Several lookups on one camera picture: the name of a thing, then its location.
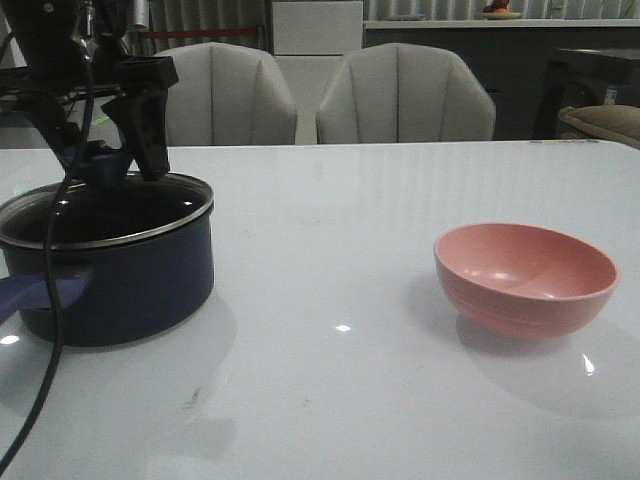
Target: white chair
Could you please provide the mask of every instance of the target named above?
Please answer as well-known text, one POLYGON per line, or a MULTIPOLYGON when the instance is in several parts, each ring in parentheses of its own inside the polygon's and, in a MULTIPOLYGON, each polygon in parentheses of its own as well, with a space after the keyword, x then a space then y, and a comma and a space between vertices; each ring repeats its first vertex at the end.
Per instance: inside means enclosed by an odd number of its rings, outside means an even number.
POLYGON ((295 142, 293 97, 267 52, 212 42, 164 50, 157 56, 173 57, 180 79, 169 88, 169 145, 295 142))
POLYGON ((318 143, 491 140, 495 105, 455 53, 389 43, 346 54, 318 107, 318 143))

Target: bowl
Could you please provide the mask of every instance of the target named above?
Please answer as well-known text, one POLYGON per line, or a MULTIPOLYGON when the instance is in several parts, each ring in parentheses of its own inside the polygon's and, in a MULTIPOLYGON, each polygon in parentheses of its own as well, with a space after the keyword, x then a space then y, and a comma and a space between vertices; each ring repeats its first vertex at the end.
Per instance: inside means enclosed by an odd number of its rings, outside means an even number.
POLYGON ((531 225, 458 227, 438 238, 434 254, 440 284, 463 317, 521 339, 582 328, 607 303, 619 278, 602 251, 531 225))

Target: glossy table surface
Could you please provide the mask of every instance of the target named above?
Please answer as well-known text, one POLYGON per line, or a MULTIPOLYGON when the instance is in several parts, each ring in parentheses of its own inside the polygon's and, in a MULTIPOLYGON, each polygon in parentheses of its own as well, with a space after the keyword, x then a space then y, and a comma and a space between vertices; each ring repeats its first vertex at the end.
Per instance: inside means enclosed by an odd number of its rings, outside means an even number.
MULTIPOLYGON (((639 478, 640 152, 496 142, 170 156, 214 188, 214 293, 153 338, 65 349, 7 479, 639 478), (575 235, 617 261, 621 282, 568 337, 487 333, 449 304, 432 253, 444 231, 484 221, 575 235)), ((46 150, 0 151, 0 171, 2 201, 61 177, 46 150)), ((17 315, 0 338, 4 451, 50 344, 17 315)))

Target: pot handle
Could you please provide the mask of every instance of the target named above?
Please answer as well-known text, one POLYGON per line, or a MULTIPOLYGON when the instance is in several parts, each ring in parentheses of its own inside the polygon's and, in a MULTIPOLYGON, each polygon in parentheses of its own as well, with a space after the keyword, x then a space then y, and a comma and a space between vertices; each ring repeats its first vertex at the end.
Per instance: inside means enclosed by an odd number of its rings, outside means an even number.
MULTIPOLYGON (((89 269, 56 274, 61 306, 65 308, 75 303, 90 280, 89 269)), ((23 308, 51 308, 43 274, 11 275, 0 279, 0 325, 23 308)))

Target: black cable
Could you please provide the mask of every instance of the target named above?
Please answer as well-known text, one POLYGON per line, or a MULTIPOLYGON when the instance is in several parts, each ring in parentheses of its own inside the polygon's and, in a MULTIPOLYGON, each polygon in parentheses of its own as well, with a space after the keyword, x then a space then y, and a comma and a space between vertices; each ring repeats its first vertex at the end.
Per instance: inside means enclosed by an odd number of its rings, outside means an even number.
POLYGON ((49 293, 49 301, 51 302, 51 311, 53 313, 53 319, 55 323, 55 340, 53 343, 53 350, 51 352, 49 364, 47 365, 47 370, 45 371, 44 377, 42 379, 42 384, 40 385, 40 389, 38 390, 36 399, 33 402, 33 406, 31 407, 31 410, 29 411, 29 414, 27 415, 22 428, 9 446, 9 449, 2 457, 2 460, 0 460, 0 476, 4 474, 5 470, 20 450, 20 447, 22 447, 23 443, 31 432, 31 429, 36 423, 36 420, 38 419, 38 416, 42 411, 42 407, 44 406, 44 402, 49 395, 49 390, 51 388, 51 384, 53 383, 53 377, 55 376, 56 370, 58 369, 60 356, 62 354, 62 346, 64 344, 64 329, 62 324, 62 306, 60 304, 60 296, 58 294, 55 277, 53 275, 53 231, 56 212, 59 209, 60 202, 67 194, 67 191, 71 186, 71 182, 76 176, 78 167, 80 166, 80 162, 82 161, 82 158, 84 156, 84 151, 87 146, 87 139, 89 137, 89 129, 91 128, 91 117, 93 114, 95 92, 93 84, 93 72, 91 70, 91 63, 89 61, 86 62, 86 67, 86 103, 84 105, 83 111, 80 141, 78 144, 78 149, 76 150, 75 157, 71 162, 71 165, 67 169, 62 182, 60 182, 56 194, 54 195, 53 201, 51 202, 47 217, 47 224, 45 226, 44 241, 42 244, 44 251, 45 279, 47 283, 47 291, 49 293))
POLYGON ((11 40, 13 40, 13 37, 15 37, 15 34, 13 32, 9 32, 7 36, 4 37, 2 45, 0 45, 0 62, 2 62, 5 53, 7 53, 7 48, 9 48, 9 44, 11 43, 11 40))

